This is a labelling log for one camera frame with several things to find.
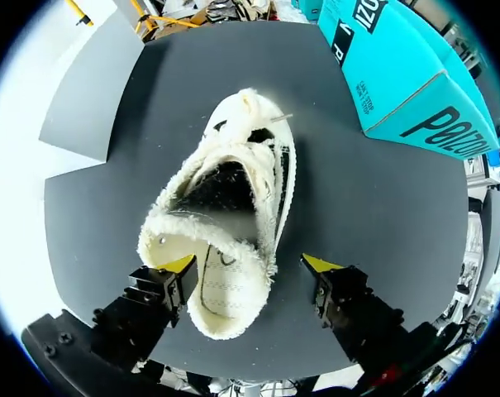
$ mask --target cardboard box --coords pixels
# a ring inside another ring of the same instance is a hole
[[[299,10],[309,21],[317,21],[323,6],[323,0],[296,0],[299,3]]]
[[[499,147],[463,62],[412,10],[397,0],[325,0],[318,26],[366,136],[458,159]]]

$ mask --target screw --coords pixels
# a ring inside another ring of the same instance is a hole
[[[42,350],[44,350],[44,355],[48,358],[51,358],[55,354],[57,354],[57,349],[55,349],[55,347],[51,345],[48,345],[47,343],[42,347]]]
[[[63,345],[69,345],[74,339],[69,332],[61,332],[59,335],[59,342]]]
[[[156,299],[156,297],[153,294],[145,294],[145,296],[143,297],[143,300],[146,303],[154,302],[155,299]]]

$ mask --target cable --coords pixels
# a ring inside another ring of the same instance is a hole
[[[272,387],[271,389],[263,389],[261,391],[270,391],[270,390],[273,390],[274,388]],[[294,387],[282,387],[282,388],[275,388],[275,391],[280,391],[280,390],[293,390],[293,389],[297,389],[295,386]]]

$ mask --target white wall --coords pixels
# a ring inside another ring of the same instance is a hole
[[[120,12],[76,42],[68,50],[73,56],[61,58],[68,65],[55,79],[39,139],[105,162],[117,108],[143,46]]]
[[[111,0],[77,3],[96,26],[116,11]],[[45,177],[97,164],[38,142],[68,51],[96,27],[77,21],[65,2],[51,2],[22,32],[0,72],[0,312],[17,336],[64,307],[45,244]]]

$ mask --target white shoe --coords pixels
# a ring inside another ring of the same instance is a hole
[[[283,113],[248,88],[218,104],[198,148],[156,199],[138,253],[150,267],[197,256],[188,311],[204,335],[238,337],[266,304],[295,172]]]

